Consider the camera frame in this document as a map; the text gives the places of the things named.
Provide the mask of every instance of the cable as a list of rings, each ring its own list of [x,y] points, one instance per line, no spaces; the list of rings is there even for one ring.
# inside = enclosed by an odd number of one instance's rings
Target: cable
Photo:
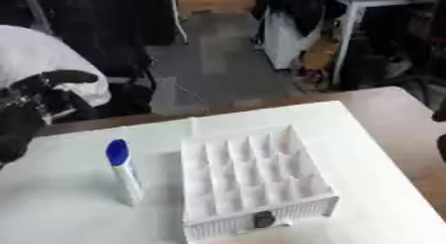
[[[160,79],[164,78],[159,72],[156,72],[154,70],[151,70],[151,72]],[[203,103],[203,105],[204,105],[204,111],[202,113],[203,115],[208,115],[210,113],[209,107],[207,106],[208,105],[207,101],[203,97],[201,97],[197,93],[191,92],[190,90],[188,90],[184,87],[181,87],[180,85],[175,84],[174,87],[181,90],[182,92],[184,92],[186,94],[193,96],[197,101]]]

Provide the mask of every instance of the ice cube tray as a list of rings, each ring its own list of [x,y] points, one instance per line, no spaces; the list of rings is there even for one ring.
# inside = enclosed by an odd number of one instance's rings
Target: ice cube tray
[[[188,241],[251,230],[262,211],[276,225],[330,216],[338,201],[290,125],[186,139],[181,157]]]

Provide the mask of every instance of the white cloth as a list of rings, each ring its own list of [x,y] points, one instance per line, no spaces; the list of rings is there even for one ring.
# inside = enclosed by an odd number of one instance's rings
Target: white cloth
[[[84,71],[98,76],[92,84],[64,84],[91,106],[107,103],[110,98],[107,78],[69,46],[44,33],[0,25],[0,89],[30,76],[56,70]]]

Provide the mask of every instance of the gray carpet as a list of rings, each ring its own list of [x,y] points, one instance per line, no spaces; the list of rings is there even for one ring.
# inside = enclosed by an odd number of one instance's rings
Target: gray carpet
[[[183,27],[189,45],[147,48],[156,59],[155,113],[201,113],[300,95],[263,52],[253,50],[249,38],[257,22],[249,14],[199,13]]]

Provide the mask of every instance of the white table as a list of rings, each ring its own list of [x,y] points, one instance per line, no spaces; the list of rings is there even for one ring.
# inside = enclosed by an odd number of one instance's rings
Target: white table
[[[339,73],[342,68],[343,61],[345,60],[346,52],[348,50],[348,44],[353,32],[354,23],[360,22],[362,15],[358,15],[361,9],[367,9],[372,7],[384,7],[384,6],[396,6],[396,5],[408,5],[413,3],[412,0],[335,0],[346,7],[346,17],[342,24],[342,37],[339,53],[336,63],[334,65],[334,84],[339,82]]]
[[[0,172],[0,243],[183,243],[181,140],[287,123],[339,193],[339,204],[331,218],[236,240],[446,243],[443,220],[338,102],[36,138],[24,158]],[[129,142],[146,191],[136,208],[116,198],[104,155],[119,137]]]

